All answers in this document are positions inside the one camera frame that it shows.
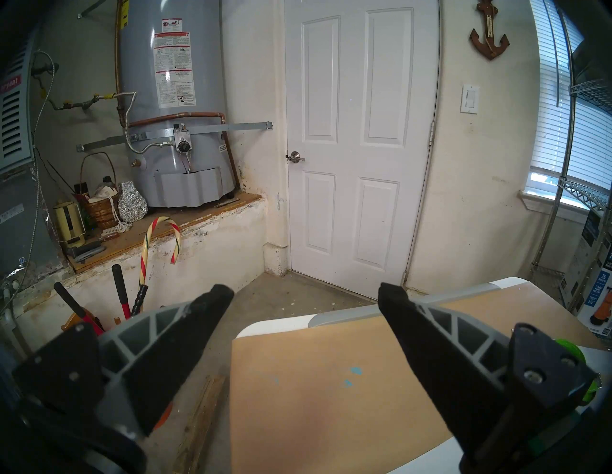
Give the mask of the black grey left gripper left finger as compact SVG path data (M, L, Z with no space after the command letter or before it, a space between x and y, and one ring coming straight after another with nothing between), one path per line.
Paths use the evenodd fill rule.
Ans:
M143 312L97 335L80 322L12 373L27 399L83 425L148 437L234 298L214 285L191 302Z

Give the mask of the black grey left gripper right finger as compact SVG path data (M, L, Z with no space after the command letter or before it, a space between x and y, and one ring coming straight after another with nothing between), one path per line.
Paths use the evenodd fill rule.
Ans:
M580 356L530 323L510 338L455 310L382 283L378 306L463 455L460 473L587 473L596 379Z

